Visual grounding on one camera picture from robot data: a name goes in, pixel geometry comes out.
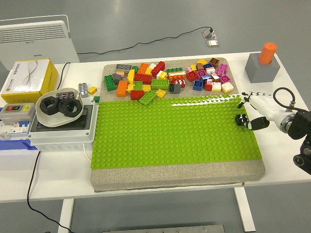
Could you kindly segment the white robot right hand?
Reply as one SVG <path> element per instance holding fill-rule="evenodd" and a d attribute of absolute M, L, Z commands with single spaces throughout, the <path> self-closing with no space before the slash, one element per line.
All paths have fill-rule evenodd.
<path fill-rule="evenodd" d="M 286 112 L 277 105 L 269 95 L 254 92 L 243 92 L 242 101 L 239 103 L 240 109 L 245 103 L 257 110 L 261 117 L 249 120 L 245 114 L 235 116 L 235 121 L 238 126 L 244 126 L 252 131 L 267 128 L 271 121 L 284 133 L 287 133 L 294 118 L 294 114 Z"/>

